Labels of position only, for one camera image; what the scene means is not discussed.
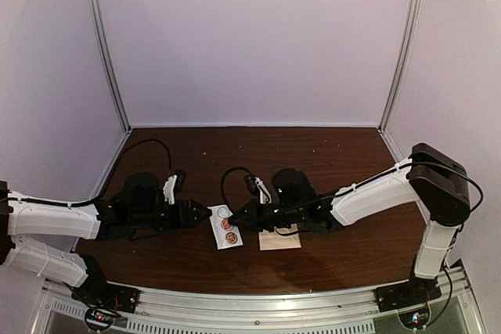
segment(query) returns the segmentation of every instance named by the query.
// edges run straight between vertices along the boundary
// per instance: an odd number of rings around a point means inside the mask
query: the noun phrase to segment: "white backdrop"
[[[488,332],[499,332],[501,309],[500,56],[501,0],[423,0],[388,128],[403,155],[428,142],[464,164],[485,190],[455,256],[463,258]]]
[[[87,199],[122,139],[88,0],[0,0],[0,10],[0,179]],[[27,332],[42,282],[0,266],[2,332]]]
[[[376,126],[408,0],[100,0],[133,126]]]

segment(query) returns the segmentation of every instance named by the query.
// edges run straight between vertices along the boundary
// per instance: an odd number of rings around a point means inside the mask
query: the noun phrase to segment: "metal frame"
[[[453,296],[458,296],[470,334],[485,334],[478,306],[462,267],[450,271]],[[447,299],[449,281],[438,277],[442,297]],[[211,332],[227,333],[326,333],[344,327],[369,325],[375,318],[394,315],[380,313],[374,286],[325,293],[283,295],[211,295],[139,288],[135,314],[122,314],[126,321],[116,329],[134,333]],[[85,306],[70,298],[69,290],[45,281],[42,300],[32,320],[31,333],[44,334],[51,312],[83,318]]]
[[[111,98],[113,100],[115,110],[117,111],[118,118],[123,132],[131,130],[131,125],[128,122],[127,114],[125,112],[124,102],[122,101],[120,89],[117,84],[117,77],[111,63],[110,48],[104,31],[103,15],[101,13],[101,6],[99,0],[89,0],[91,6],[92,19],[94,21],[94,28],[96,30],[96,39],[99,47],[99,54],[103,63],[104,73],[110,88]]]
[[[393,81],[391,82],[391,89],[388,94],[386,106],[384,107],[383,117],[381,118],[379,125],[381,133],[386,131],[388,121],[390,120],[391,113],[395,107],[395,100],[397,99],[398,90],[400,89],[405,73],[405,66],[407,65],[407,61],[409,59],[410,45],[416,29],[421,1],[422,0],[409,0],[409,9],[407,10],[407,19],[405,21],[402,44],[400,45],[400,51],[398,53],[397,66],[393,75]]]

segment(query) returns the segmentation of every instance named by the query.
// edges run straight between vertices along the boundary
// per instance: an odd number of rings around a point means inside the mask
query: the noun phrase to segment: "white plastic packet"
[[[243,240],[240,230],[236,226],[228,223],[228,218],[231,217],[232,212],[229,211],[226,205],[217,205],[215,207],[208,207],[212,210],[211,225],[212,232],[218,244],[218,250],[225,250],[226,248],[233,248],[234,246],[242,246]]]

